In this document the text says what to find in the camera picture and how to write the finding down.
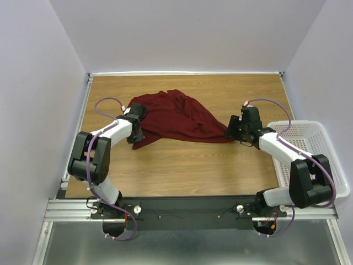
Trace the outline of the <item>dark red t shirt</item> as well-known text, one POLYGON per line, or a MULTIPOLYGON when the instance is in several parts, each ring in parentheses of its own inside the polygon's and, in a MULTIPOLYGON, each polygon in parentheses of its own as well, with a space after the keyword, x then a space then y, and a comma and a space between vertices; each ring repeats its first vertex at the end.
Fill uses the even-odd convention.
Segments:
POLYGON ((211 144, 232 141, 226 137, 227 127, 224 124, 196 99, 177 89, 134 97, 129 107, 134 103, 147 108, 147 115, 141 121, 145 138, 133 144, 134 150, 162 138, 211 144))

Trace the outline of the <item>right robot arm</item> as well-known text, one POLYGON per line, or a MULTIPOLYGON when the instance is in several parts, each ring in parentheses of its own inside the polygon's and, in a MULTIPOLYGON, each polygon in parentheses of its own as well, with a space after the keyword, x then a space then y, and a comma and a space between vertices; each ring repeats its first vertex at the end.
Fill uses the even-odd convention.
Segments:
POLYGON ((258 215, 267 216, 280 205, 325 208, 336 199, 329 159, 305 152, 283 139, 280 132, 264 127, 257 107, 243 107, 240 116, 232 115, 225 136, 266 152, 290 172, 288 186, 257 192, 253 205, 258 215))

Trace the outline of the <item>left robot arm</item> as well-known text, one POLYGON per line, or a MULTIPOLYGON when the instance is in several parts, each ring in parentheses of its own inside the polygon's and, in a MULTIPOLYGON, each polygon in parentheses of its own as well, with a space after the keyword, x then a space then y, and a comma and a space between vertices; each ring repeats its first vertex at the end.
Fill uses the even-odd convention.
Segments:
POLYGON ((123 115, 113 118, 113 122, 97 131, 77 134, 67 171, 76 180, 84 182, 88 190, 97 198, 97 203, 87 206, 92 214, 116 218, 122 213, 122 194, 108 177, 111 148, 123 139, 129 144, 142 141, 145 137, 141 122, 148 110, 145 106, 133 103, 123 115))

